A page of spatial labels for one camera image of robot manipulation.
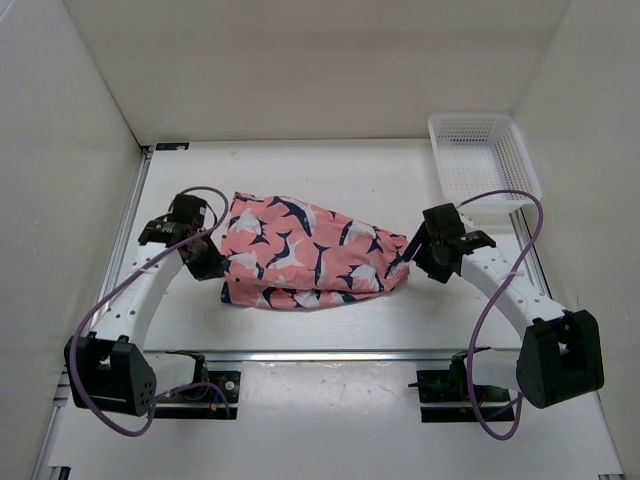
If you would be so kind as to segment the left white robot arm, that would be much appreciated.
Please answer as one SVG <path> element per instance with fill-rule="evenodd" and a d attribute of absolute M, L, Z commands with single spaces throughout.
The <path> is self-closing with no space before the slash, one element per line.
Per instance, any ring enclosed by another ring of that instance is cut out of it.
<path fill-rule="evenodd" d="M 206 395 L 210 377 L 203 355 L 185 350 L 148 354 L 151 321 L 173 279 L 186 270 L 196 281 L 219 279 L 224 256 L 205 226 L 212 209 L 191 190 L 177 194 L 167 213 L 138 237 L 128 277 L 90 313 L 64 350 L 77 407 L 140 417 L 160 395 L 188 400 Z"/>

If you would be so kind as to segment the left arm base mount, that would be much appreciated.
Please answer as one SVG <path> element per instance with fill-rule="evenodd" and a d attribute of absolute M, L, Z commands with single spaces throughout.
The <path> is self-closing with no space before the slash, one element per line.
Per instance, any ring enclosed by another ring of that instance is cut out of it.
<path fill-rule="evenodd" d="M 188 350 L 146 352 L 155 375 L 155 419 L 235 420 L 241 372 L 214 366 Z"/>

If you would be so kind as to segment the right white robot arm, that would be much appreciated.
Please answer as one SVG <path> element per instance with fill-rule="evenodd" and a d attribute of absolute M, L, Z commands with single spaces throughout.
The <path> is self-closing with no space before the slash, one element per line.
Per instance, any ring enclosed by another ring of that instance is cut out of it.
<path fill-rule="evenodd" d="M 511 324 L 518 352 L 476 348 L 451 359 L 448 377 L 434 385 L 470 400 L 485 386 L 516 391 L 544 409 L 599 390 L 604 367 L 598 323 L 586 310 L 570 311 L 510 269 L 495 241 L 467 231 L 453 204 L 427 209 L 404 259 L 429 278 L 458 275 L 475 286 Z"/>

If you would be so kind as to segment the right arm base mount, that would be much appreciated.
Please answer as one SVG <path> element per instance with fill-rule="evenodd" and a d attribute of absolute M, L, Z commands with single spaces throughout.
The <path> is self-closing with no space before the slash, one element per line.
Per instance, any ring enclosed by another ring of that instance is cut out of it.
<path fill-rule="evenodd" d="M 456 353 L 446 369 L 423 369 L 416 372 L 410 389 L 418 392 L 423 424 L 476 423 L 466 378 L 466 352 Z M 475 385 L 474 393 L 487 422 L 508 423 L 515 420 L 516 401 L 507 389 Z"/>

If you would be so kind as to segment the pink shark print shorts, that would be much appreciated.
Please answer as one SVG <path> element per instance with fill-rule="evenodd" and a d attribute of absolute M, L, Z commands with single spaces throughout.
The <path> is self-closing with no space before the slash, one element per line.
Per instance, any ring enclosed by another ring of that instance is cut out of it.
<path fill-rule="evenodd" d="M 388 294 L 406 281 L 405 236 L 284 196 L 237 192 L 221 248 L 227 305 L 325 309 Z"/>

